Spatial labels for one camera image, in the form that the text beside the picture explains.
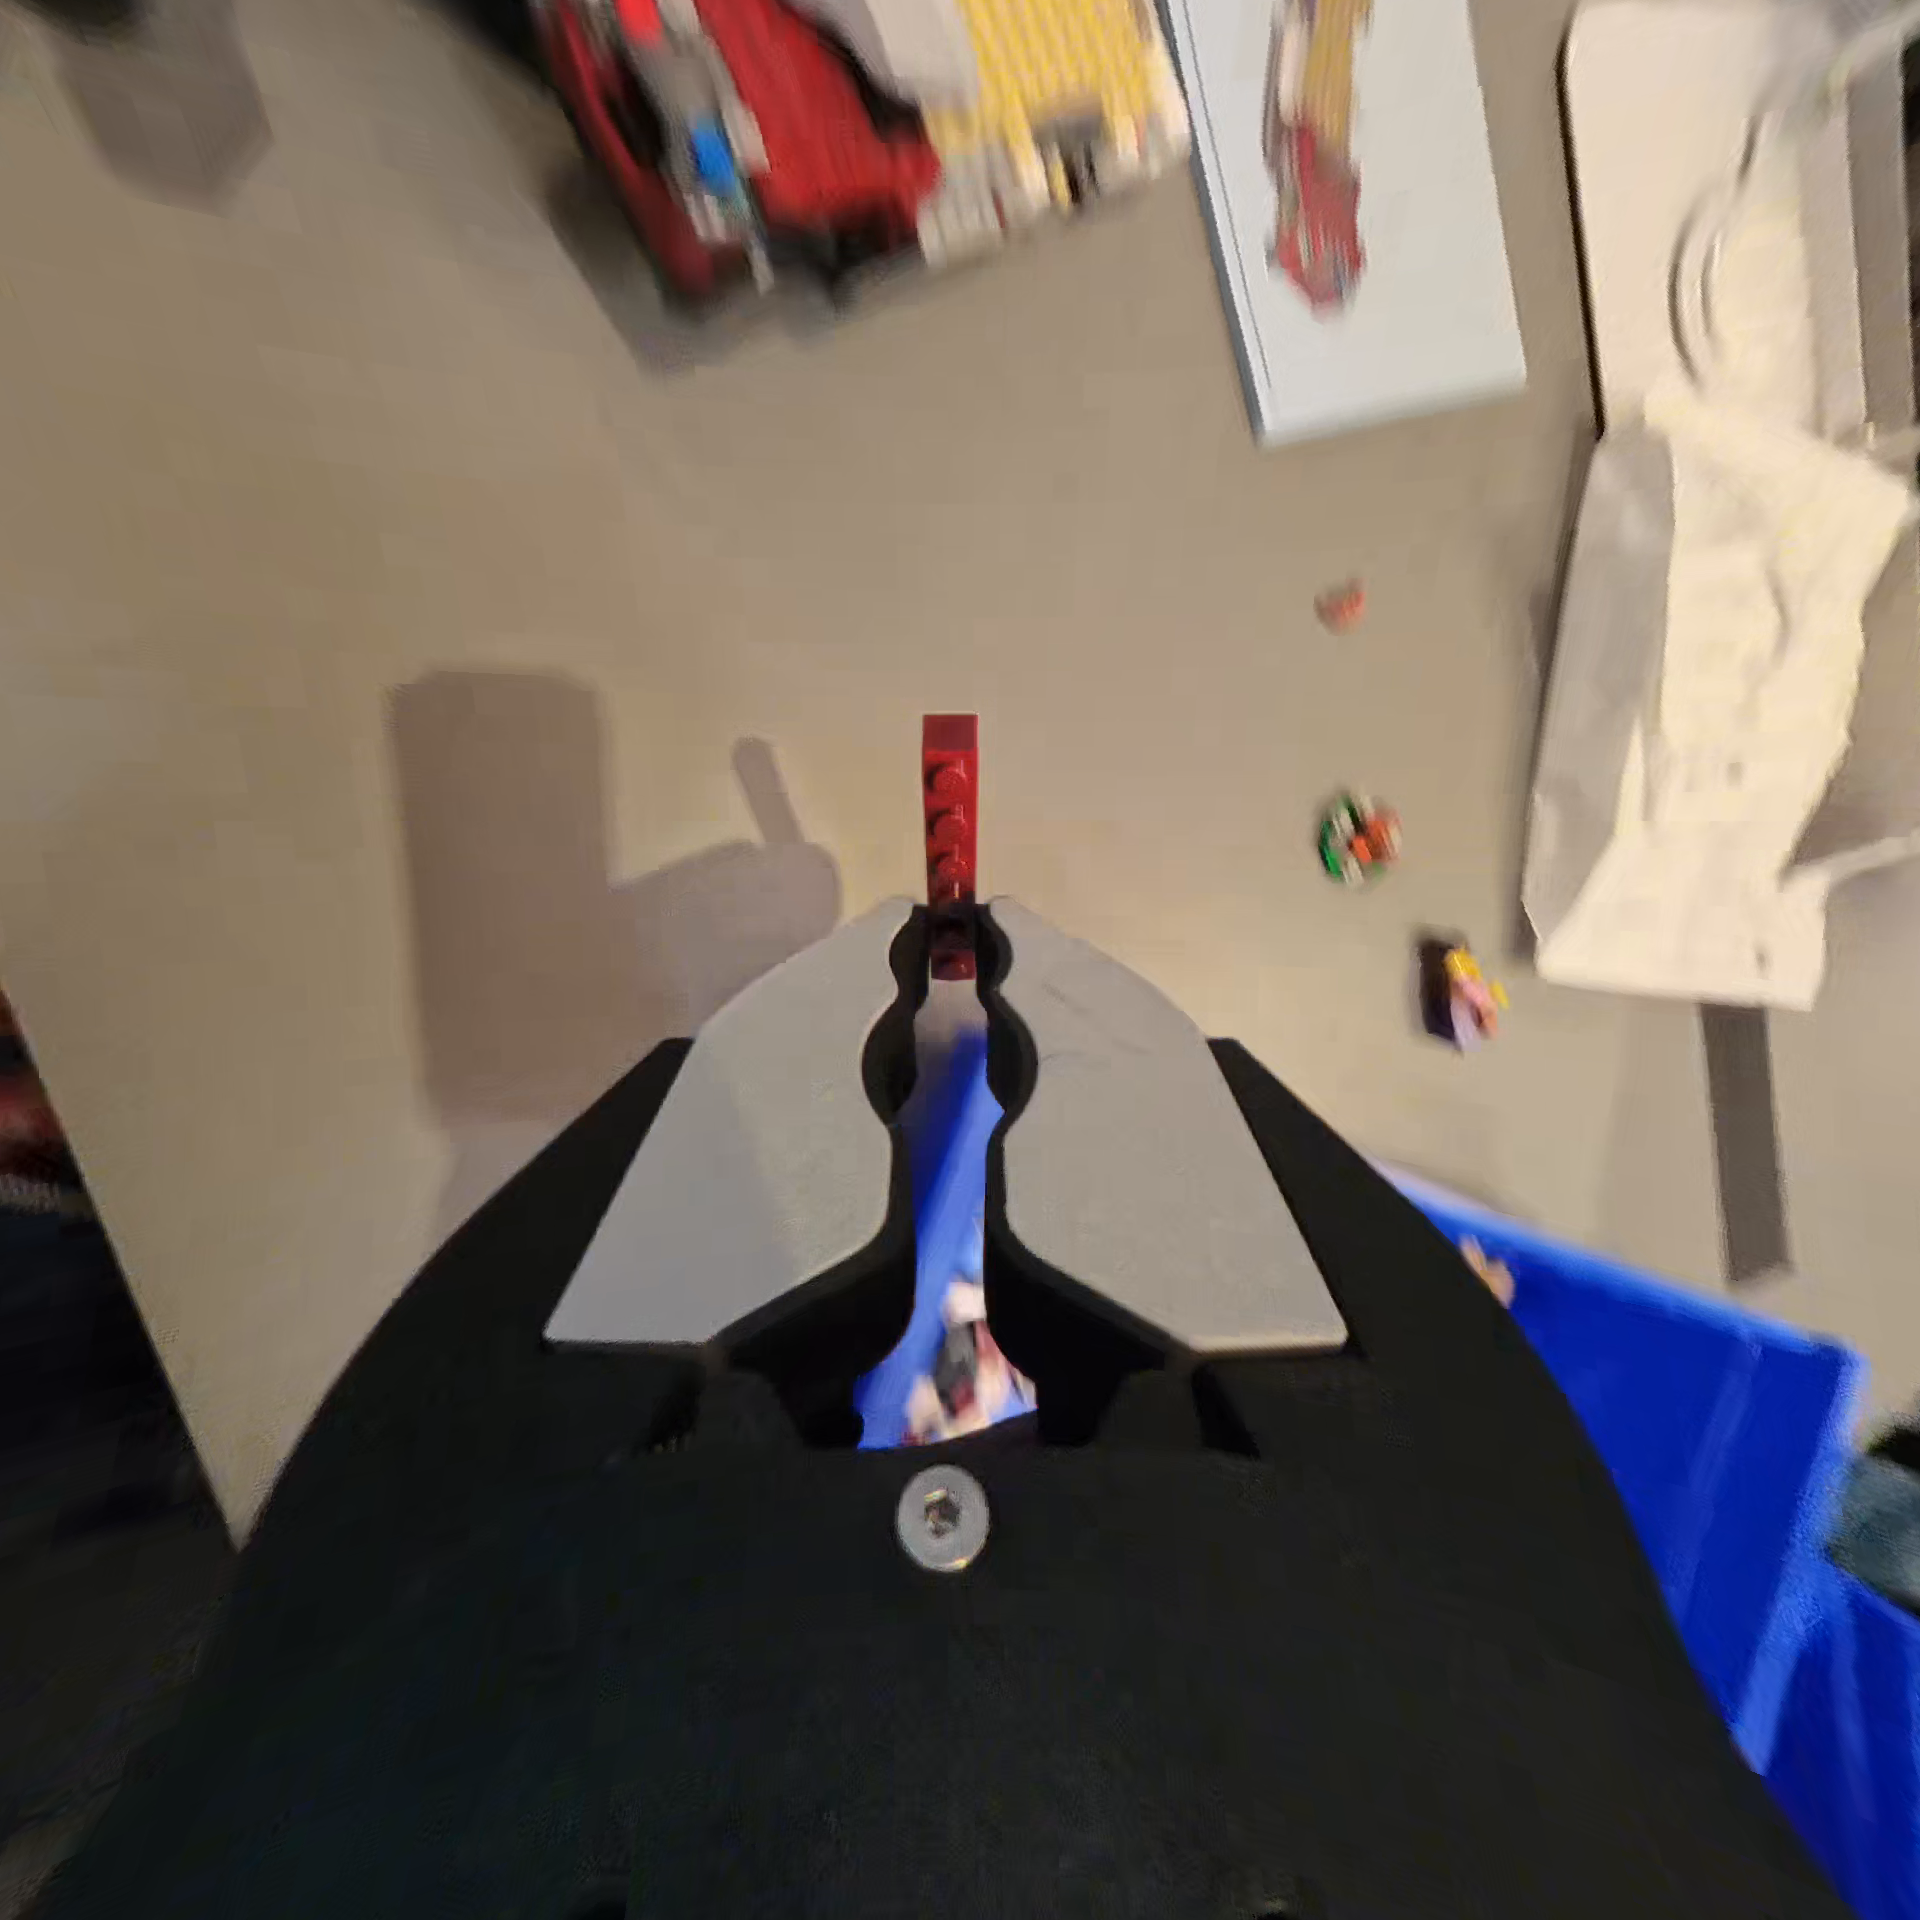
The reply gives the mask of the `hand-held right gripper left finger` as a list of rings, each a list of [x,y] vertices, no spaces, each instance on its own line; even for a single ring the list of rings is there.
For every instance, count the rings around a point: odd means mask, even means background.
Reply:
[[[803,1312],[892,1349],[915,1309],[899,1125],[922,912],[883,899],[712,1015],[545,1323],[558,1349],[768,1349]]]

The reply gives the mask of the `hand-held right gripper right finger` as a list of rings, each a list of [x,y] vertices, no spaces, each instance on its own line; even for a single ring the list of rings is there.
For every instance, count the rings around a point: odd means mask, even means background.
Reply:
[[[1340,1350],[1350,1325],[1202,1028],[1016,899],[980,931],[1012,1253],[1194,1357]]]

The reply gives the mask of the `dark red long toy brick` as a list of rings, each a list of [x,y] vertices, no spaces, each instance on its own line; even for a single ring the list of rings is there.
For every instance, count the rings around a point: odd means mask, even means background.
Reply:
[[[928,971],[977,978],[977,714],[930,714],[922,724],[922,826],[928,910]]]

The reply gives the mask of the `purple and yellow toy brick piece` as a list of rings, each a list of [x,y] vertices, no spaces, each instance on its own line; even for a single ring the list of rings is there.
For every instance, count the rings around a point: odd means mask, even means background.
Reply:
[[[1442,933],[1423,934],[1416,952],[1423,1031],[1455,1052],[1473,1052],[1494,1040],[1508,997],[1482,970],[1476,952]]]

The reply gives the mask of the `green and red toy brick piece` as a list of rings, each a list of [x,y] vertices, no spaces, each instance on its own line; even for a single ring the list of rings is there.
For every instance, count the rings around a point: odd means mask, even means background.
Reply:
[[[1323,875],[1344,886],[1364,886],[1402,860],[1402,815],[1377,797],[1344,789],[1323,807],[1315,829]]]

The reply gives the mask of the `blue plastic bin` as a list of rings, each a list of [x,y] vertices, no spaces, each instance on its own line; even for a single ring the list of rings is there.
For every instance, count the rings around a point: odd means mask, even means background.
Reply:
[[[1915,1613],[1833,1564],[1866,1362],[1417,1174],[1617,1480],[1687,1655],[1748,1764],[1859,1915],[1915,1915]]]

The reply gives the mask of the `white paper bag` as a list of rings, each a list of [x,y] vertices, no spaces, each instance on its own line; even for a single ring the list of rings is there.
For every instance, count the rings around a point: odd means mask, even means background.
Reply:
[[[1796,858],[1855,741],[1866,604],[1913,525],[1912,480],[1681,381],[1601,438],[1531,767],[1544,978],[1815,1005],[1832,891],[1915,858],[1915,832]]]

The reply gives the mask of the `instruction booklet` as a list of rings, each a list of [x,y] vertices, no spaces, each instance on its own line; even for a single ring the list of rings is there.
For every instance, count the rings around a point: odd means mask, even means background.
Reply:
[[[1264,447],[1528,386],[1468,2],[1170,2],[1242,396]]]

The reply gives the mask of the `red and yellow toy brick model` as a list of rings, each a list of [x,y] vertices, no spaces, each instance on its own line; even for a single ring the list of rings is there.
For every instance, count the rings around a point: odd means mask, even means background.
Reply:
[[[943,272],[1187,163],[1136,2],[542,2],[530,32],[660,296]]]

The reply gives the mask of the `clear plastic bag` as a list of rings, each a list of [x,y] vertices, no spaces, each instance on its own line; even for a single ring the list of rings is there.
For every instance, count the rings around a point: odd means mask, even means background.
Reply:
[[[1667,270],[1676,379],[1707,406],[1915,467],[1915,399],[1867,392],[1855,106],[1915,48],[1915,4],[1769,4],[1767,60]]]

